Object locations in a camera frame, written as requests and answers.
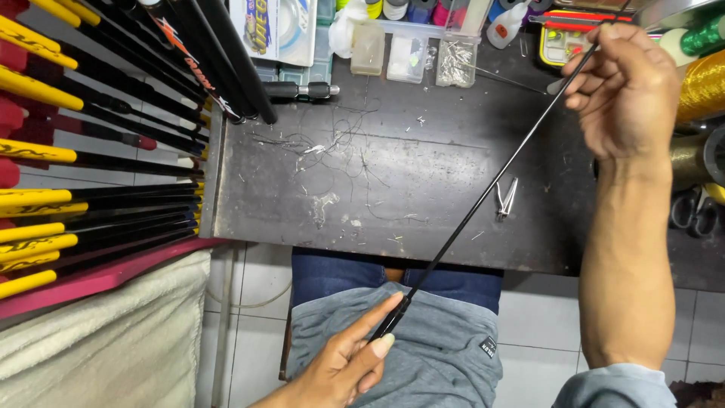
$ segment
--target white thread spool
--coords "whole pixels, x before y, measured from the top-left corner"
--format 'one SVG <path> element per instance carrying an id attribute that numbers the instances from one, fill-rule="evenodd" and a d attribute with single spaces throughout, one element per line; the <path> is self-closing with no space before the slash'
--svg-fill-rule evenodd
<path id="1" fill-rule="evenodd" d="M 400 20 L 407 11 L 408 0 L 383 0 L 383 14 L 388 20 Z"/>

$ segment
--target lap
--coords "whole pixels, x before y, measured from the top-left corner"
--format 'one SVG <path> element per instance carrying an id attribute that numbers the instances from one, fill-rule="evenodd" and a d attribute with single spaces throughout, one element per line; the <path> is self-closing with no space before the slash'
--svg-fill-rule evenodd
<path id="1" fill-rule="evenodd" d="M 406 269 L 401 283 L 415 286 L 422 274 L 422 269 Z M 498 314 L 502 278 L 499 269 L 440 264 L 420 289 Z M 298 247 L 292 250 L 293 306 L 357 287 L 380 287 L 386 281 L 385 267 L 376 257 Z"/>

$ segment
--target green thread spool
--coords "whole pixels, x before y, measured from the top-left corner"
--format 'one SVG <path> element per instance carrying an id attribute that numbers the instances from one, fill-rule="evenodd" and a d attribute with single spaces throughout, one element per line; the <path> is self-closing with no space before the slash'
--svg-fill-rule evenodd
<path id="1" fill-rule="evenodd" d="M 680 41 L 685 55 L 707 54 L 725 45 L 725 16 L 708 21 L 704 26 L 687 31 Z"/>

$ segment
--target fingernail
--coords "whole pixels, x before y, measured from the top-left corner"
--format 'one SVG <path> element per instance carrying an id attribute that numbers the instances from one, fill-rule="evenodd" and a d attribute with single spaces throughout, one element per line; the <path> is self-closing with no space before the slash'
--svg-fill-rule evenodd
<path id="1" fill-rule="evenodd" d="M 617 30 L 612 29 L 612 25 L 610 23 L 602 24 L 600 30 L 613 40 L 619 38 L 619 33 L 617 33 Z"/>
<path id="2" fill-rule="evenodd" d="M 552 82 L 549 84 L 549 86 L 546 87 L 546 92 L 549 93 L 549 95 L 556 95 L 557 92 L 561 89 L 561 84 L 564 83 L 564 78 L 561 78 L 559 81 Z"/>
<path id="3" fill-rule="evenodd" d="M 375 353 L 379 359 L 382 359 L 388 354 L 388 351 L 390 351 L 390 348 L 393 346 L 393 342 L 395 342 L 395 336 L 393 333 L 388 333 L 378 340 L 373 341 L 373 344 L 371 345 L 373 353 Z"/>

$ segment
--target red box cutter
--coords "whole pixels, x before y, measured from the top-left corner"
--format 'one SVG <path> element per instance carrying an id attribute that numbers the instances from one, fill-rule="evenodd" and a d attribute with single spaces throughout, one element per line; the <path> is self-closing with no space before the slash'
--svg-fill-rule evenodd
<path id="1" fill-rule="evenodd" d="M 529 21 L 543 24 L 545 28 L 588 33 L 602 22 L 614 21 L 614 15 L 577 12 L 545 12 L 543 15 L 531 15 Z M 631 22 L 629 17 L 620 17 L 617 21 Z"/>

